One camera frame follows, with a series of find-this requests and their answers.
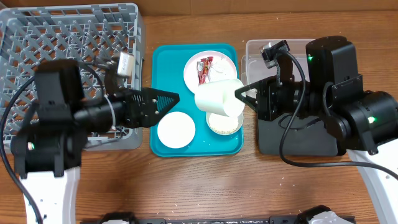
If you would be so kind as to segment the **pink bowl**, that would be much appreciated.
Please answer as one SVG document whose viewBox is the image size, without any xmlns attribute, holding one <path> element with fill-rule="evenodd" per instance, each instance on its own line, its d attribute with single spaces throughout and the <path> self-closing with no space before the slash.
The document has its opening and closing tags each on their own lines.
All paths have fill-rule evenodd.
<svg viewBox="0 0 398 224">
<path fill-rule="evenodd" d="M 175 111 L 166 114 L 158 123 L 157 135 L 161 143 L 172 149 L 187 146 L 193 140 L 196 127 L 186 113 Z"/>
</svg>

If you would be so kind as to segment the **white cup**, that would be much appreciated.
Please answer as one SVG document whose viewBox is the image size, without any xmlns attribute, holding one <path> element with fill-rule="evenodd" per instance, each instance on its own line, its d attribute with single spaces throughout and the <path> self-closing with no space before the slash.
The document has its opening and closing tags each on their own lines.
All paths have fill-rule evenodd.
<svg viewBox="0 0 398 224">
<path fill-rule="evenodd" d="M 238 117 L 245 104 L 235 97 L 235 91 L 243 86 L 236 78 L 201 84 L 195 92 L 195 104 L 205 112 Z"/>
</svg>

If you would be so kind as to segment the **red snack wrapper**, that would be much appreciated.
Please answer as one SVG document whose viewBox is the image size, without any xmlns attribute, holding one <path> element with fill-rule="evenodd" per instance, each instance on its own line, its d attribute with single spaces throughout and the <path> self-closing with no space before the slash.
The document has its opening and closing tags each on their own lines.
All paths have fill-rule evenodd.
<svg viewBox="0 0 398 224">
<path fill-rule="evenodd" d="M 206 83 L 206 78 L 208 76 L 209 69 L 213 62 L 213 57 L 202 58 L 197 62 L 197 74 L 198 74 L 198 84 Z"/>
</svg>

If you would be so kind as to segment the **white wrapper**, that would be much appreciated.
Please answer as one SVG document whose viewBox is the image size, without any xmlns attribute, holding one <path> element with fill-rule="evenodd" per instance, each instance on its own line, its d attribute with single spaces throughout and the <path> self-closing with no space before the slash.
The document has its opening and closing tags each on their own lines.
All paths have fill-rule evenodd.
<svg viewBox="0 0 398 224">
<path fill-rule="evenodd" d="M 229 78 L 229 63 L 226 61 L 226 59 L 214 60 L 209 70 L 210 82 L 227 80 Z"/>
</svg>

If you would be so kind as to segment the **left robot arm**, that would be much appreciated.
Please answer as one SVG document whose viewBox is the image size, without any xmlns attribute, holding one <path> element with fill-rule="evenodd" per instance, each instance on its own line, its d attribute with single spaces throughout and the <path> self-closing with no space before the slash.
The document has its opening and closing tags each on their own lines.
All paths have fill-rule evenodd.
<svg viewBox="0 0 398 224">
<path fill-rule="evenodd" d="M 89 133 L 155 126 L 177 93 L 118 86 L 116 64 L 59 59 L 29 80 L 38 99 L 12 138 L 6 169 L 24 195 L 29 223 L 75 223 L 81 154 Z"/>
</svg>

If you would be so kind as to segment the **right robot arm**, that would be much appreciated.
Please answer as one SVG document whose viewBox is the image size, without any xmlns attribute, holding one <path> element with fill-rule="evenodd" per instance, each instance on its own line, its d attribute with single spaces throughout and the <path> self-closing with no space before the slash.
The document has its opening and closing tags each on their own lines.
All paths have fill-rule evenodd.
<svg viewBox="0 0 398 224">
<path fill-rule="evenodd" d="M 236 90 L 236 98 L 259 119 L 283 114 L 316 116 L 338 149 L 343 167 L 357 167 L 381 223 L 397 222 L 397 101 L 384 91 L 366 91 L 354 44 L 343 36 L 309 42 L 307 70 L 290 53 L 286 40 L 263 46 L 261 55 L 277 73 Z M 293 71 L 299 70 L 300 81 Z"/>
</svg>

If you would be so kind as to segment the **clear plastic bin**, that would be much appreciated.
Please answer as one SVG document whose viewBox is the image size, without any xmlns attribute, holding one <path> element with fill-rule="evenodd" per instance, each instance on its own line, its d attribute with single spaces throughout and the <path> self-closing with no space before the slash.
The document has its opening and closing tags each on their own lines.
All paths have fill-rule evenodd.
<svg viewBox="0 0 398 224">
<path fill-rule="evenodd" d="M 275 67 L 266 67 L 261 55 L 261 49 L 263 47 L 270 47 L 280 41 L 281 39 L 257 39 L 249 40 L 246 43 L 246 54 L 242 57 L 240 71 L 243 85 L 252 84 L 276 74 Z M 290 53 L 298 60 L 304 71 L 305 79 L 308 82 L 310 79 L 305 46 L 311 41 L 312 39 L 287 39 Z"/>
</svg>

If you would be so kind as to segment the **teal serving tray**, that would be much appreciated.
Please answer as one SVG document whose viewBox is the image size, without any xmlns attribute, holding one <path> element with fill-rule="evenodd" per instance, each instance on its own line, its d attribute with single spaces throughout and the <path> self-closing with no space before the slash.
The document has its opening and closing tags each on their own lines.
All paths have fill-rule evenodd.
<svg viewBox="0 0 398 224">
<path fill-rule="evenodd" d="M 226 156 L 238 153 L 244 144 L 243 128 L 229 136 L 214 133 L 205 121 L 206 113 L 199 110 L 194 94 L 183 80 L 183 69 L 195 54 L 216 51 L 229 57 L 237 66 L 237 53 L 233 46 L 217 44 L 163 45 L 152 56 L 152 88 L 179 94 L 180 101 L 171 109 L 189 115 L 195 122 L 195 137 L 189 145 L 172 149 L 161 143 L 157 126 L 150 129 L 150 148 L 160 157 Z"/>
</svg>

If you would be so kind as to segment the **black tray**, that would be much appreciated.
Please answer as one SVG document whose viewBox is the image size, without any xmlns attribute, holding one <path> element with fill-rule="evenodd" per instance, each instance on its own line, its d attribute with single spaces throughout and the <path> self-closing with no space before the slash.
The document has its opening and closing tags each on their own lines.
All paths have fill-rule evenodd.
<svg viewBox="0 0 398 224">
<path fill-rule="evenodd" d="M 257 141 L 263 155 L 279 154 L 281 137 L 290 120 L 283 114 L 273 121 L 257 121 Z M 342 156 L 345 150 L 339 149 L 336 139 L 329 135 L 322 120 L 316 116 L 296 118 L 284 141 L 285 156 Z"/>
</svg>

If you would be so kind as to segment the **large white plate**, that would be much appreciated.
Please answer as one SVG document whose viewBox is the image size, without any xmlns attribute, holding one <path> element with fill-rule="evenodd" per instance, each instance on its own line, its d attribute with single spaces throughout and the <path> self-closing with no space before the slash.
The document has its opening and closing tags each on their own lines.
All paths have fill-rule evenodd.
<svg viewBox="0 0 398 224">
<path fill-rule="evenodd" d="M 230 71 L 229 79 L 238 78 L 236 66 L 235 66 L 234 62 L 227 55 L 225 55 L 221 52 L 212 51 L 212 50 L 202 51 L 202 52 L 195 54 L 188 60 L 188 62 L 185 64 L 185 68 L 183 71 L 184 82 L 185 82 L 187 88 L 192 93 L 195 93 L 197 88 L 200 86 L 198 84 L 197 62 L 200 61 L 202 58 L 206 58 L 206 57 L 213 57 L 213 61 L 219 60 L 219 59 L 226 59 L 226 61 L 229 63 L 229 71 Z M 208 72 L 208 76 L 206 78 L 206 83 L 210 83 L 209 72 Z"/>
</svg>

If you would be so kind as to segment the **grey plastic dish rack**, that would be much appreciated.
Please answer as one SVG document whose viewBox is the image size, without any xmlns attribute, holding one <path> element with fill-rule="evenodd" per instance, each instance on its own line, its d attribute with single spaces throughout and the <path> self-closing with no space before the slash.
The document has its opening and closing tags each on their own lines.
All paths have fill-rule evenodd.
<svg viewBox="0 0 398 224">
<path fill-rule="evenodd" d="M 1 116 L 16 91 L 33 75 L 41 62 L 72 58 L 90 62 L 111 59 L 125 52 L 136 59 L 130 78 L 118 81 L 124 88 L 140 90 L 144 61 L 145 30 L 134 3 L 54 7 L 17 7 L 1 10 Z M 31 84 L 8 114 L 4 147 L 10 152 L 13 134 L 21 128 L 31 101 L 37 99 Z M 142 128 L 106 134 L 90 133 L 88 151 L 135 149 L 142 143 Z"/>
</svg>

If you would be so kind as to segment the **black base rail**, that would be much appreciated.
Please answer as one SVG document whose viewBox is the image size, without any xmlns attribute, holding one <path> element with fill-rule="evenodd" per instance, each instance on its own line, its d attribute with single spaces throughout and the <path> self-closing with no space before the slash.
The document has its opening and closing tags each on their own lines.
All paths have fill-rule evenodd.
<svg viewBox="0 0 398 224">
<path fill-rule="evenodd" d="M 294 215 L 271 216 L 266 218 L 229 218 L 229 219 L 193 219 L 171 220 L 164 218 L 138 219 L 138 224 L 294 224 Z"/>
</svg>

